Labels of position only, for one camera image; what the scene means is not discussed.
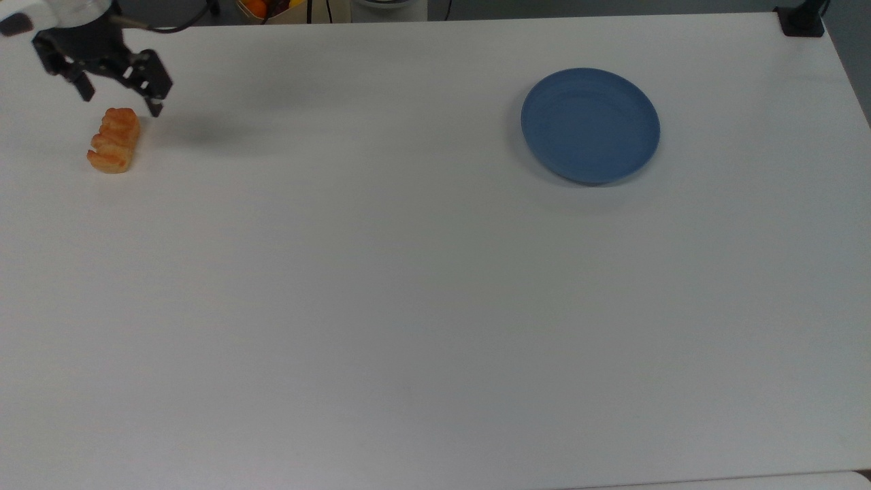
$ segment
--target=orange pastry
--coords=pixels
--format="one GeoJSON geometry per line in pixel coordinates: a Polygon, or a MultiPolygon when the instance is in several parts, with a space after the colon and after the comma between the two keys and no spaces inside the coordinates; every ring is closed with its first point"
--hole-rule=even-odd
{"type": "Polygon", "coordinates": [[[126,172],[138,138],[139,118],[132,109],[108,109],[99,133],[91,139],[91,146],[97,151],[88,150],[88,161],[100,172],[126,172]]]}

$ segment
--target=table surface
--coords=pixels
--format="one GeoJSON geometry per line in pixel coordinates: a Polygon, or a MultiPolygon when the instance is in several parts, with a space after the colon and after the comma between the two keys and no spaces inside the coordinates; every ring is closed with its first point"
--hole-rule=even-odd
{"type": "Polygon", "coordinates": [[[475,490],[871,467],[871,132],[773,14],[128,32],[109,106],[0,50],[0,487],[475,490]],[[544,76],[658,109],[635,178],[523,143],[544,76]]]}

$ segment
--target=cable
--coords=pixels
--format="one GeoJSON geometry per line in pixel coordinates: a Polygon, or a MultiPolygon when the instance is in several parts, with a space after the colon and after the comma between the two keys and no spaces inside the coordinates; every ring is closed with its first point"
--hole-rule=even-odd
{"type": "Polygon", "coordinates": [[[273,15],[275,15],[275,9],[278,8],[278,4],[280,2],[281,2],[281,0],[272,0],[271,2],[269,2],[269,5],[267,6],[268,7],[267,14],[265,16],[263,16],[263,20],[260,21],[260,25],[265,24],[267,22],[267,20],[272,18],[273,15]]]}
{"type": "Polygon", "coordinates": [[[198,20],[203,18],[203,16],[218,2],[218,0],[206,0],[206,6],[203,7],[203,10],[200,10],[199,13],[193,18],[179,27],[170,27],[170,28],[161,28],[161,27],[151,27],[150,25],[145,27],[146,31],[158,32],[160,34],[173,34],[175,32],[181,32],[188,27],[197,23],[198,20]]]}

